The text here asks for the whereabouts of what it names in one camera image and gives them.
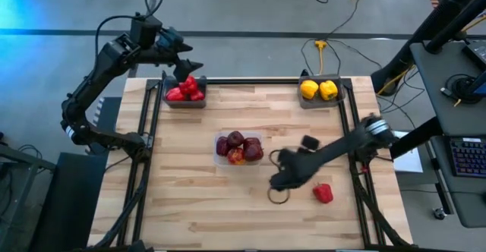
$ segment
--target yellow cable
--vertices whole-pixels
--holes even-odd
[[[477,19],[477,20],[474,20],[473,22],[471,22],[468,26],[464,27],[462,29],[462,32],[465,32],[473,27],[475,27],[476,25],[478,25],[480,22],[482,22],[483,20],[486,20],[486,15],[482,16],[481,18]]]
[[[410,71],[410,69],[412,69],[412,67],[413,66],[411,66],[410,68],[408,68],[407,71],[404,71],[403,73],[399,74],[398,76],[396,76],[395,78],[393,78],[392,80],[390,80],[387,84],[385,84],[385,86],[383,86],[383,88],[381,88],[381,90],[377,93],[377,95],[380,95],[381,93],[383,93],[385,91],[385,89],[389,85],[391,85],[392,83],[394,83],[398,79],[402,78],[408,71]]]
[[[322,49],[319,49],[319,58],[320,58],[319,74],[322,74],[324,72],[324,63],[323,63],[323,59],[322,59]]]

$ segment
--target gray floor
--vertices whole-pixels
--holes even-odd
[[[143,0],[6,0],[0,5],[1,28],[93,30],[105,17],[144,11]],[[350,0],[165,0],[156,16],[165,25],[193,31],[330,32],[353,8]],[[361,0],[353,20],[342,33],[413,33],[432,10],[429,0]],[[126,20],[105,29],[127,29]],[[486,31],[475,28],[475,33]],[[112,37],[102,36],[103,44]],[[304,39],[187,38],[194,51],[185,58],[203,62],[198,74],[209,77],[296,76],[305,68],[300,48]],[[404,43],[400,40],[346,39],[346,44],[385,65]],[[341,58],[341,75],[369,75],[377,66],[340,43],[332,43]],[[318,53],[305,50],[311,67],[318,69]],[[0,36],[0,131],[12,146],[36,145],[46,159],[55,161],[61,151],[82,153],[59,126],[60,104],[79,84],[93,64],[92,36]],[[338,62],[324,51],[324,71],[336,73]],[[139,77],[160,76],[160,70],[140,66]],[[103,96],[120,96],[126,75],[114,80]],[[422,87],[419,75],[411,83]],[[405,88],[396,98],[404,103],[417,92]],[[406,106],[416,125],[434,112],[426,93]],[[93,115],[93,107],[88,117]],[[410,130],[399,111],[385,114],[395,129]],[[428,189],[427,186],[401,187]],[[437,221],[430,209],[439,205],[437,195],[403,192],[415,243],[421,247],[484,251],[485,229],[463,228],[456,216]]]

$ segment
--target computer keyboard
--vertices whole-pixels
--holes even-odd
[[[450,138],[450,149],[455,175],[486,178],[486,140]]]

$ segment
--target wooden table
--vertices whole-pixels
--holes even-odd
[[[371,79],[352,77],[352,82],[360,117],[378,114]],[[137,130],[145,83],[144,78],[128,79],[117,132]],[[162,104],[141,229],[146,246],[160,250],[363,248],[346,156],[292,190],[283,205],[267,198],[268,180],[277,172],[267,156],[257,171],[228,172],[213,164],[218,131],[259,131],[266,154],[299,145],[304,134],[322,144],[340,138],[338,108],[301,109],[296,90],[295,85],[281,84],[209,85],[205,109],[170,109]],[[347,114],[352,126],[349,107]],[[122,151],[111,153],[108,164],[123,157]],[[101,239],[121,212],[129,170],[127,161],[105,174],[90,244]],[[412,242],[393,164],[375,159],[371,171],[381,212],[402,238]],[[321,204],[314,199],[311,189],[317,182],[332,186],[333,202]],[[275,194],[276,200],[284,195]],[[367,219],[372,241],[377,243],[369,212]]]

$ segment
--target clear plastic container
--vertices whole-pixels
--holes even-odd
[[[207,79],[205,76],[201,76],[197,81],[197,88],[204,94],[203,100],[198,101],[168,101],[166,98],[166,94],[170,89],[176,88],[179,83],[175,79],[175,77],[166,77],[164,79],[163,84],[163,91],[162,91],[162,98],[169,107],[173,109],[202,109],[206,107],[206,87],[207,87]]]
[[[324,100],[320,97],[319,90],[316,92],[313,99],[305,99],[301,94],[301,84],[304,80],[313,80],[315,83],[331,80],[337,87],[337,96],[331,100]],[[344,86],[342,85],[341,77],[337,74],[326,74],[318,76],[303,76],[298,80],[297,87],[298,101],[303,109],[317,109],[336,107],[341,101],[346,98]]]
[[[216,134],[214,137],[214,150],[213,150],[213,158],[214,158],[214,165],[220,167],[221,169],[238,169],[242,167],[252,167],[252,168],[258,168],[260,166],[261,160],[257,161],[251,161],[251,162],[246,162],[244,165],[233,165],[230,162],[228,162],[228,159],[225,156],[219,156],[216,154],[216,142],[220,137],[228,137],[228,134],[232,133],[231,131],[221,131]],[[261,148],[264,149],[264,142],[262,141],[262,136],[261,133],[256,132],[256,131],[240,131],[240,133],[243,135],[244,138],[249,138],[249,137],[255,137],[257,138],[260,143],[261,143]]]

